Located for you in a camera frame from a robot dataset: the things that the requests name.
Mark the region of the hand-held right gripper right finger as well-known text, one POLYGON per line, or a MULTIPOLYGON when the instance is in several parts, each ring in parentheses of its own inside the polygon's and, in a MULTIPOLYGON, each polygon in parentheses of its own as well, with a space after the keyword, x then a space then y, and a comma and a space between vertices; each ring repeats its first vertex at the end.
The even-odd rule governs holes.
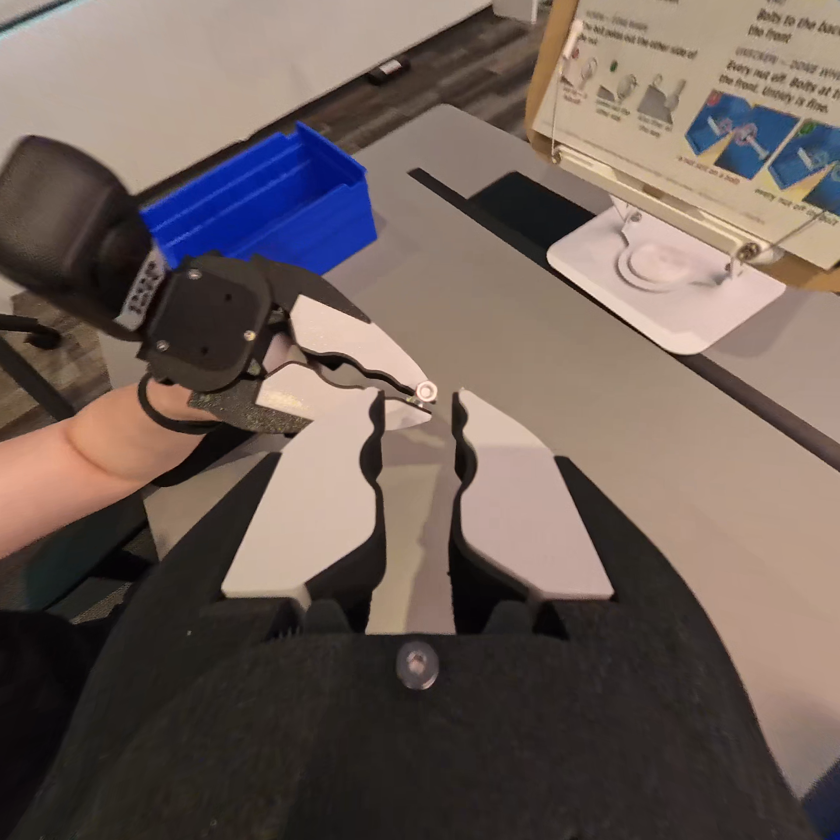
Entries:
POLYGON ((466 388, 454 394, 452 419, 464 556, 532 603, 609 601, 613 584, 553 451, 466 388))

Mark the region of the black office chair base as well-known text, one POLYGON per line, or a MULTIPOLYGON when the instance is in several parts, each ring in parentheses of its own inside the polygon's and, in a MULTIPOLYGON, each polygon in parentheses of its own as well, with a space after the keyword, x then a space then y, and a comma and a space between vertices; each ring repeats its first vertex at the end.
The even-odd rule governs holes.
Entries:
MULTIPOLYGON (((1 333, 20 333, 26 343, 39 350, 55 350, 61 344, 60 334, 34 318, 14 314, 1 315, 1 333)), ((1 367, 55 421, 73 417, 74 407, 45 379, 35 367, 1 337, 1 367)))

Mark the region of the grey desk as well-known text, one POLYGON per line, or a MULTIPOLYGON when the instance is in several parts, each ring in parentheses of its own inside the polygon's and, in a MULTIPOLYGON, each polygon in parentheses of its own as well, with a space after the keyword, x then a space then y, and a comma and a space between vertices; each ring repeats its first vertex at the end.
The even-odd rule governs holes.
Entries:
POLYGON ((367 631, 454 630, 464 386, 569 457, 672 563, 806 793, 838 757, 838 297, 788 290, 677 358, 478 220, 468 200, 510 172, 606 209, 526 143, 440 106, 355 157, 379 237, 329 278, 441 391, 433 421, 383 439, 388 561, 367 631))

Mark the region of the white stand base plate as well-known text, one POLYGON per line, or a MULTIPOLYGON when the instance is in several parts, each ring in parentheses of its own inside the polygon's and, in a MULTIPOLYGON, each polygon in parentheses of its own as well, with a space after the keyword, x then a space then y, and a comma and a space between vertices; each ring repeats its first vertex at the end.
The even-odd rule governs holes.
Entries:
POLYGON ((785 285, 613 198, 551 245, 551 268, 675 355, 708 350, 782 297, 785 285))

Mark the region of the blue plastic bin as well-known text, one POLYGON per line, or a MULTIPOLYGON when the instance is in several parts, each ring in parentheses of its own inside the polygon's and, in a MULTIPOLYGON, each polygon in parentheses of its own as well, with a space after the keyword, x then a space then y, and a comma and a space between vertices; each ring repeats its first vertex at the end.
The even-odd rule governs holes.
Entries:
POLYGON ((171 267, 215 251, 322 276, 377 239, 365 168, 303 123, 237 152, 141 214, 171 267))
POLYGON ((839 760, 813 783, 802 806, 821 838, 839 838, 839 760))

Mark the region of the person's left hand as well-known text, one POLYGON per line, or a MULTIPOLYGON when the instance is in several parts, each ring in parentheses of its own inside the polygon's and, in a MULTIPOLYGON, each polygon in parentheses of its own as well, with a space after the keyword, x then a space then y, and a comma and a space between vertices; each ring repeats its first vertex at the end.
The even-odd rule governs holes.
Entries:
POLYGON ((99 397, 65 424, 69 445, 110 478, 141 487, 178 467, 221 423, 192 392, 144 377, 99 397))

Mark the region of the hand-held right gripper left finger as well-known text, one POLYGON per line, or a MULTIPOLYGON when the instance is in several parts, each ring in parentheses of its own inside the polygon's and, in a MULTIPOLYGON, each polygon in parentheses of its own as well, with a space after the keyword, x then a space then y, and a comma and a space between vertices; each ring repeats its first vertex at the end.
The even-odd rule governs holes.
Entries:
POLYGON ((352 389, 281 451, 222 583, 229 599, 365 598, 385 572, 384 394, 352 389))

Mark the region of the person's black clothing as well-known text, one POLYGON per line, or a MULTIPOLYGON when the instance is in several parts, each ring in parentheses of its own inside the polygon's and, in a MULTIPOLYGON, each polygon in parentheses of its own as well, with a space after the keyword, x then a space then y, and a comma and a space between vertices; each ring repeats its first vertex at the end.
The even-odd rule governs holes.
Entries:
POLYGON ((116 619, 1 613, 1 838, 46 776, 116 619))

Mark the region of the person's left forearm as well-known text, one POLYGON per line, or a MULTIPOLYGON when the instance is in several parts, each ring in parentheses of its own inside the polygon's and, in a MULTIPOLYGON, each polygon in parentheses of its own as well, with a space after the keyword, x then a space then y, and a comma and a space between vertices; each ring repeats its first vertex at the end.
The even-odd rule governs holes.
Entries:
POLYGON ((92 467, 63 421, 1 444, 1 557, 126 498, 137 487, 92 467))

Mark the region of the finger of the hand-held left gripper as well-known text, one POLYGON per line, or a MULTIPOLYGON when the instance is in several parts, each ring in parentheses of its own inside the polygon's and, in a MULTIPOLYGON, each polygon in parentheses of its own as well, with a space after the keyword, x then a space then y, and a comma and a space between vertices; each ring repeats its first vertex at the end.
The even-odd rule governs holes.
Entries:
POLYGON ((313 422, 338 411, 352 396, 373 392, 383 396, 385 431, 395 432, 418 427, 432 419, 426 408, 405 398, 385 395, 374 385, 337 385, 311 366, 287 362, 272 372, 259 385, 255 405, 276 414, 284 414, 313 422))
MULTIPOLYGON (((424 394, 424 372, 389 335, 373 322, 299 294, 288 308, 273 309, 287 317, 293 342, 317 360, 334 356, 361 373, 390 383, 407 396, 424 394)), ((266 378, 267 396, 347 396, 310 364, 287 362, 266 378)))

